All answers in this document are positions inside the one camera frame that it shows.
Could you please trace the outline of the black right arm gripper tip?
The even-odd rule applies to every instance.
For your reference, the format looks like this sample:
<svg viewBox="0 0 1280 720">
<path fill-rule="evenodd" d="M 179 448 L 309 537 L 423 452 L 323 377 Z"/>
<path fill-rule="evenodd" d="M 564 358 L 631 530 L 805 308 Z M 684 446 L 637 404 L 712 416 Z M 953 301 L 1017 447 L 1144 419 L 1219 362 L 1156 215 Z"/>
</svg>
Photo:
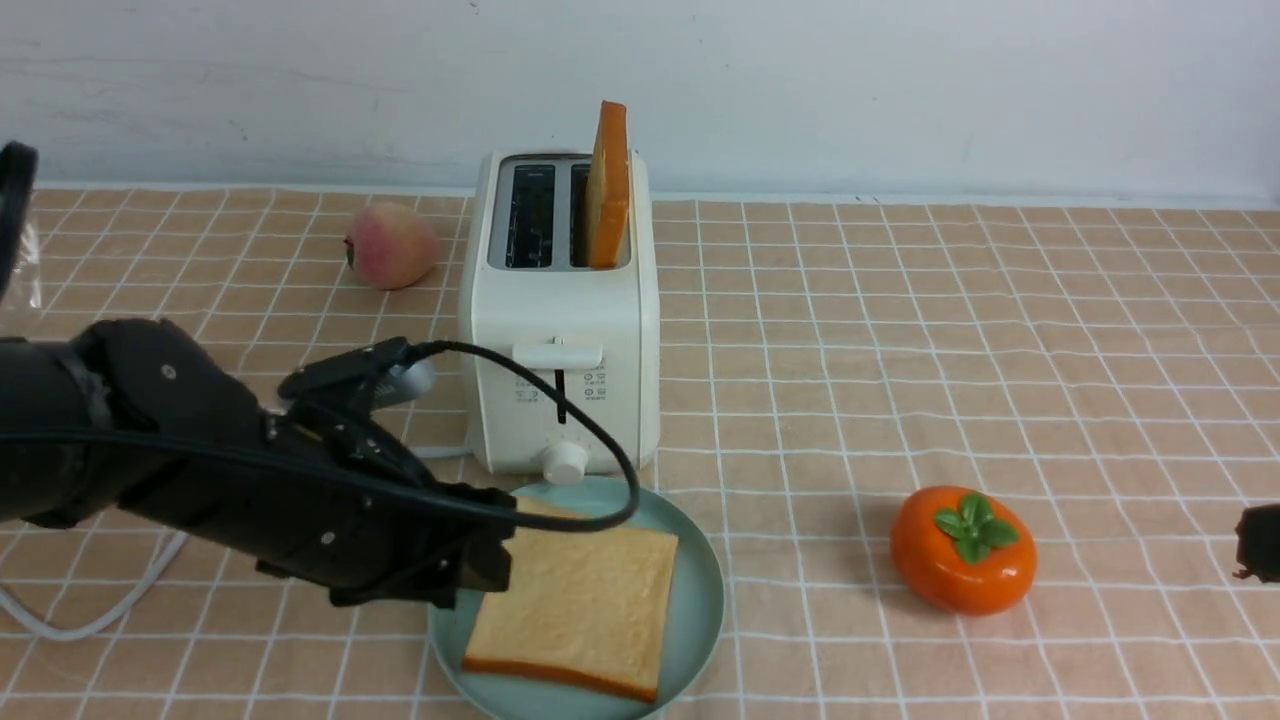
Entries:
<svg viewBox="0 0 1280 720">
<path fill-rule="evenodd" d="M 1279 583 L 1279 503 L 1247 507 L 1235 527 L 1236 579 Z"/>
</svg>

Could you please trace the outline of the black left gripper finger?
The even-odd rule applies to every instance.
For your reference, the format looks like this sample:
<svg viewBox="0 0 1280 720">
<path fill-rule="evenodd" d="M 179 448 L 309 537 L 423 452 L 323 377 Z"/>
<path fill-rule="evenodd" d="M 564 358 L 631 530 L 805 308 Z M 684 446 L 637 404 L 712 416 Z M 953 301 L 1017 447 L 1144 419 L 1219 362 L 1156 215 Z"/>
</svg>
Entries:
<svg viewBox="0 0 1280 720">
<path fill-rule="evenodd" d="M 438 609 L 453 609 L 461 591 L 507 592 L 512 573 L 507 543 L 515 534 L 516 525 L 509 519 L 463 521 L 433 557 L 435 568 L 428 602 Z"/>
</svg>

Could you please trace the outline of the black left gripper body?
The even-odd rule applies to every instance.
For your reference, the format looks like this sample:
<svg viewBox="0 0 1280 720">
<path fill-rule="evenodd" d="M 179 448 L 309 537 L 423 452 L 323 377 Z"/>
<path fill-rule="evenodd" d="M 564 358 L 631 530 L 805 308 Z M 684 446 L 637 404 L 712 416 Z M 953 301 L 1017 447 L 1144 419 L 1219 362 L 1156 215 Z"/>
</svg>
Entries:
<svg viewBox="0 0 1280 720">
<path fill-rule="evenodd" d="M 429 498 L 467 500 L 371 418 L 305 404 L 261 414 L 236 441 L 271 465 L 180 464 L 180 529 L 248 555 L 260 573 L 324 588 L 338 609 L 381 601 L 449 609 L 471 524 Z"/>
</svg>

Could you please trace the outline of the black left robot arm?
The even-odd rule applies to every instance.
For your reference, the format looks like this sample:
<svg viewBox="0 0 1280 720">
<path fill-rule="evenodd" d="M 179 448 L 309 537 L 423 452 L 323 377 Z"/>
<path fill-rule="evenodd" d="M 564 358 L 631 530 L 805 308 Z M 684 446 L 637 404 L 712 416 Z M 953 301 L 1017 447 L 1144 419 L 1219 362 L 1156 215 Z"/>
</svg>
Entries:
<svg viewBox="0 0 1280 720">
<path fill-rule="evenodd" d="M 416 512 L 392 489 L 511 510 L 498 489 L 438 480 L 372 413 L 394 402 L 410 345 L 393 338 L 289 374 L 283 413 L 168 320 L 97 322 L 65 342 L 3 341 L 3 432 L 124 430 L 259 451 L 251 468 L 154 446 L 3 442 L 3 520 L 69 530 L 106 509 L 236 551 L 337 607 L 452 609 L 509 587 L 509 528 Z"/>
</svg>

